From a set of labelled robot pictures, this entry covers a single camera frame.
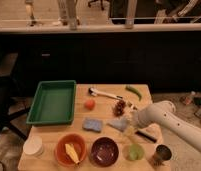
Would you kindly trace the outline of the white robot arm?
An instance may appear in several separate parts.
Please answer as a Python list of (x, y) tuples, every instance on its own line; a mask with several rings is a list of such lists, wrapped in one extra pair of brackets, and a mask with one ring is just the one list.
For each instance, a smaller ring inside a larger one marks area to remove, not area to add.
[(143, 129), (156, 123), (172, 131), (201, 153), (201, 128), (180, 119), (175, 112), (176, 107), (171, 101), (149, 104), (141, 110), (132, 112), (124, 130)]

